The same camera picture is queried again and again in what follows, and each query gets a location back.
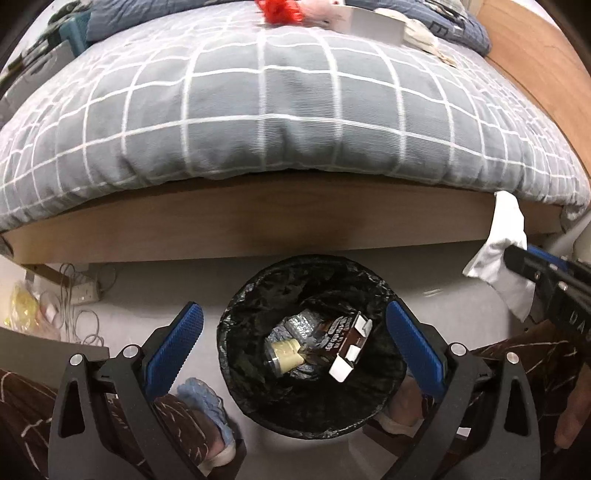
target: brown patterned pants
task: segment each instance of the brown patterned pants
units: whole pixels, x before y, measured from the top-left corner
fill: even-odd
[[[591,480],[591,419],[587,421],[570,449],[555,451],[554,433],[558,418],[577,382],[583,355],[554,327],[545,321],[526,333],[503,342],[474,350],[483,358],[502,359],[515,352],[527,373],[540,430],[542,480]],[[470,427],[477,398],[467,411],[464,426]],[[424,405],[428,413],[432,403]]]
[[[46,478],[49,432],[55,400],[55,390],[0,369],[0,423],[12,434],[12,438],[33,466]],[[170,432],[178,437],[182,449],[195,465],[199,465],[205,460],[212,439],[211,435],[204,433],[207,426],[200,426],[199,415],[195,415],[173,395],[159,398],[155,405]],[[126,458],[149,478],[150,470],[125,423],[119,401],[109,400],[109,410]]]
[[[591,420],[587,421],[570,449],[554,451],[554,432],[558,418],[566,408],[568,396],[574,388],[584,358],[573,345],[562,338],[550,322],[544,322],[523,335],[478,349],[474,353],[485,358],[502,358],[509,351],[517,353],[521,358],[534,396],[540,427],[542,479],[591,479]],[[56,392],[51,388],[0,370],[0,422],[8,428],[20,449],[45,477],[55,398]],[[143,468],[149,476],[144,458],[124,422],[121,406],[115,400],[109,403],[109,408],[127,458]],[[209,449],[207,435],[199,426],[198,417],[172,395],[159,399],[157,408],[168,428],[172,432],[178,432],[184,451],[198,465]]]

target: white grid pattern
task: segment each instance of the white grid pattern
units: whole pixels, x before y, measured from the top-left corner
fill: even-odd
[[[67,66],[0,131],[0,231],[117,190],[285,168],[506,189],[578,215],[589,183],[558,128],[479,55],[441,43],[457,69],[411,48],[316,28],[269,30],[251,2],[121,32]],[[170,91],[172,104],[151,96],[161,91],[154,88]],[[139,113],[131,108],[137,98]],[[100,110],[107,104],[116,106]],[[166,109],[176,118],[160,119]],[[291,149],[279,158],[270,150],[277,128]],[[140,135],[149,148],[138,151]],[[322,153],[306,163],[310,145]]]

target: pillow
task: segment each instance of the pillow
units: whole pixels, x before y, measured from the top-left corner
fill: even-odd
[[[428,3],[441,5],[443,8],[460,17],[467,17],[466,8],[460,0],[428,0]]]
[[[95,0],[86,41],[104,40],[154,18],[233,0]]]
[[[375,10],[376,8],[390,8],[402,12],[408,18],[421,21],[436,37],[459,43],[483,57],[491,51],[491,41],[486,28],[472,15],[466,13],[466,18],[441,15],[431,9],[426,0],[346,0],[352,7]]]

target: plastic bag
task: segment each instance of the plastic bag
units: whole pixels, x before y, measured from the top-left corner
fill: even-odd
[[[19,282],[10,296],[9,317],[6,327],[16,332],[34,335],[48,340],[59,340],[60,332],[43,315],[39,302],[29,290],[29,285]]]
[[[283,435],[327,439],[361,427],[406,373],[385,325],[393,299],[384,280],[343,257],[303,255],[262,270],[236,293],[218,326],[220,367],[230,394],[248,417]],[[373,321],[359,363],[345,382],[327,371],[307,379],[277,378],[267,367],[268,335],[304,309],[325,320],[361,312]]]

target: floor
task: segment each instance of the floor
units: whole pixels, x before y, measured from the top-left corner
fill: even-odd
[[[448,342],[475,348],[505,339],[522,328],[489,286],[462,276],[463,267],[480,245],[467,242],[344,255],[383,277],[417,317],[436,325]],[[201,378],[224,399],[248,448],[239,479],[379,479],[395,457],[360,431],[321,441],[280,436],[244,416],[228,393],[217,360],[217,323],[234,293],[252,275],[279,259],[118,264],[115,286],[91,308],[100,317],[106,346],[116,355],[130,343],[142,344],[155,328],[170,323],[187,301],[202,305],[205,328],[177,383],[188,377]],[[93,329],[90,318],[85,321],[82,317],[80,323],[81,336]]]

